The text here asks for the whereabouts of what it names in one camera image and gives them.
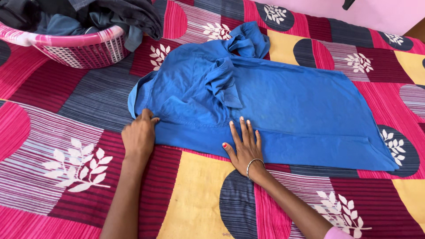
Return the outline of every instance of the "forearm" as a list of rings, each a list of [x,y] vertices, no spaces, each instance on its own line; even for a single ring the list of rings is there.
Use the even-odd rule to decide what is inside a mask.
[[[118,185],[100,235],[101,239],[137,238],[139,193],[147,160],[126,156]]]
[[[279,183],[268,171],[254,174],[253,180],[279,204],[307,239],[323,239],[332,227],[331,223]]]

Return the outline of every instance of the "bedsheet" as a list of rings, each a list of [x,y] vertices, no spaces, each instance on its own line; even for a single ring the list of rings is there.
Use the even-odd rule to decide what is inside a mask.
[[[180,44],[229,39],[253,20],[270,37],[266,59],[351,79],[400,166],[267,170],[354,238],[425,238],[423,43],[249,0],[154,5],[164,38],[144,37],[107,68],[70,68],[0,41],[0,238],[97,238],[118,183],[120,131],[131,121],[127,95],[137,80]],[[139,212],[140,238],[303,238],[227,159],[166,145],[155,146]]]

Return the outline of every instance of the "blue shirt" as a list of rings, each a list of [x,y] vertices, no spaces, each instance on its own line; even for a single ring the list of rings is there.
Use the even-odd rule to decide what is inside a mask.
[[[238,125],[243,116],[260,131],[265,162],[399,168],[365,99],[342,72],[263,60],[270,42],[256,22],[231,36],[176,48],[131,91],[134,118],[144,108],[161,118],[156,144],[228,157],[221,144],[234,147],[229,121]]]

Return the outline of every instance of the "pink laundry basket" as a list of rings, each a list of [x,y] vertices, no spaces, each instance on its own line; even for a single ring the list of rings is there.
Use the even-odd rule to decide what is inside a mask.
[[[115,64],[130,52],[124,47],[124,30],[106,30],[79,36],[49,36],[8,27],[0,22],[0,40],[34,46],[51,59],[75,68],[101,68]]]

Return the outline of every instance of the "bracelet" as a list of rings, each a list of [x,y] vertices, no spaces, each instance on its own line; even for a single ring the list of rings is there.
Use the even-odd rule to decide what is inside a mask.
[[[251,160],[251,162],[249,162],[249,164],[248,164],[248,166],[246,167],[246,170],[247,170],[247,172],[246,172],[246,176],[249,178],[249,174],[248,174],[248,169],[249,169],[249,166],[251,165],[251,163],[252,162],[254,162],[254,161],[256,161],[256,160],[260,160],[262,163],[263,163],[263,166],[264,166],[264,168],[266,168],[266,165],[264,164],[264,162],[261,160],[261,159],[253,159],[253,160]]]

